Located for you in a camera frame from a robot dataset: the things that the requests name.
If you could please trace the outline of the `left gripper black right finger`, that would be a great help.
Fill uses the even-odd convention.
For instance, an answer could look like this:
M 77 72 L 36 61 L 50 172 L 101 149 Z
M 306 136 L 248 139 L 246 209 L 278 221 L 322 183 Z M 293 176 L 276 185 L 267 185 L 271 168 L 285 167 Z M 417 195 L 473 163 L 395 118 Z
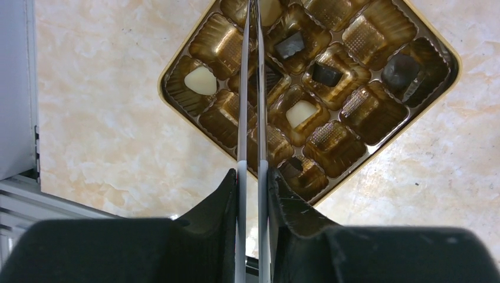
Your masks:
M 341 226 L 268 171 L 274 282 L 498 282 L 483 242 L 454 227 Z

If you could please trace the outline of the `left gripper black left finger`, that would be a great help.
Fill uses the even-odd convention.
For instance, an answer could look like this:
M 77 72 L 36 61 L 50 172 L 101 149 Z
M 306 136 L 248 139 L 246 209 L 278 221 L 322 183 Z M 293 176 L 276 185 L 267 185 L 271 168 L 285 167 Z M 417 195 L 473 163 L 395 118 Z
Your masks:
M 233 282 L 236 171 L 179 218 L 38 222 L 16 244 L 2 282 Z

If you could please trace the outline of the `metal tongs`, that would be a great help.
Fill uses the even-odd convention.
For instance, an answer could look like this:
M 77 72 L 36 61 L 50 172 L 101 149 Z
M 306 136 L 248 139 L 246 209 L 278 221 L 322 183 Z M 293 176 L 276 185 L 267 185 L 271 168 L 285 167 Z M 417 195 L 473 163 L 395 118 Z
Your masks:
M 256 141 L 251 141 L 248 121 L 249 68 L 253 65 L 256 79 L 257 111 Z M 238 214 L 236 218 L 235 282 L 246 278 L 246 213 L 248 159 L 258 161 L 258 281 L 271 282 L 271 249 L 269 242 L 268 169 L 267 158 L 267 90 L 265 46 L 259 1 L 248 1 L 241 51 L 239 79 L 239 121 L 237 152 Z

